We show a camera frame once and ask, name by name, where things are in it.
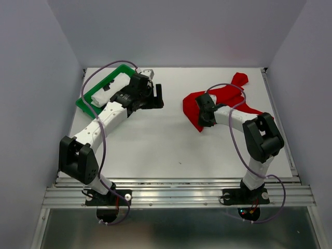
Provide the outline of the red t shirt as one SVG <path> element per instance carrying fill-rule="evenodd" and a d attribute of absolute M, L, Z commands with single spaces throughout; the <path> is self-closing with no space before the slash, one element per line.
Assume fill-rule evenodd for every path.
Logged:
<path fill-rule="evenodd" d="M 235 73 L 233 79 L 231 81 L 232 85 L 240 87 L 242 90 L 243 86 L 248 83 L 248 77 L 244 73 Z M 199 120 L 199 107 L 196 103 L 196 98 L 203 95 L 205 91 L 193 92 L 187 95 L 183 99 L 183 113 L 189 119 L 189 121 L 193 124 L 193 126 L 198 130 L 198 132 L 203 131 L 203 126 L 198 124 Z M 224 86 L 215 88 L 209 91 L 210 95 L 214 95 L 216 97 L 217 104 L 226 104 L 230 107 L 234 107 L 236 104 L 241 103 L 244 100 L 242 93 L 239 89 L 231 86 Z M 249 113 L 249 114 L 262 114 L 261 111 L 253 109 L 247 105 L 246 102 L 236 107 L 236 110 Z"/>

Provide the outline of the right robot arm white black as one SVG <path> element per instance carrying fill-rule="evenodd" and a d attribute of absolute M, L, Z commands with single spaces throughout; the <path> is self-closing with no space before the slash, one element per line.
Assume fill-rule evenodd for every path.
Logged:
<path fill-rule="evenodd" d="M 274 157 L 284 147 L 284 140 L 274 118 L 269 113 L 258 115 L 238 110 L 237 107 L 244 102 L 231 107 L 223 103 L 216 104 L 208 93 L 196 98 L 199 109 L 198 125 L 229 127 L 236 152 L 247 169 L 241 181 L 239 198 L 244 202 L 251 202 L 257 197 L 257 191 L 263 188 L 265 179 L 268 177 L 268 168 Z M 250 155 L 248 164 L 244 161 L 236 144 L 233 129 L 244 134 L 246 148 Z"/>

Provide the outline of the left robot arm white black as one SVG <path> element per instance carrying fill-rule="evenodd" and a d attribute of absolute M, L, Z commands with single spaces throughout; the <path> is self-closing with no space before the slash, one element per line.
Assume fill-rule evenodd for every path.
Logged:
<path fill-rule="evenodd" d="M 115 200 L 114 183 L 99 173 L 95 152 L 103 140 L 138 109 L 163 108 L 162 89 L 152 69 L 131 77 L 121 73 L 91 97 L 102 111 L 83 130 L 60 141 L 59 170 L 98 193 L 103 204 Z"/>

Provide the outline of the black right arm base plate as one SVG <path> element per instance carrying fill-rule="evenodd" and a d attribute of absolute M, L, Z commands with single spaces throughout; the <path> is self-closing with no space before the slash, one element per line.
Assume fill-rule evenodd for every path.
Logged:
<path fill-rule="evenodd" d="M 230 205 L 251 205 L 261 204 L 266 205 L 270 203 L 267 189 L 261 188 L 258 190 L 246 190 L 244 188 L 230 188 L 223 189 L 220 197 L 222 204 Z"/>

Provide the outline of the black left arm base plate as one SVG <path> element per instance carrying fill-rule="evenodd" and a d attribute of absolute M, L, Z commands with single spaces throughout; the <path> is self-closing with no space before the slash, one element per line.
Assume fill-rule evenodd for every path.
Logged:
<path fill-rule="evenodd" d="M 116 204 L 119 206 L 127 206 L 125 200 L 120 198 L 117 201 L 117 196 L 112 193 L 102 195 L 92 189 L 85 189 L 85 191 L 85 206 L 115 206 Z"/>

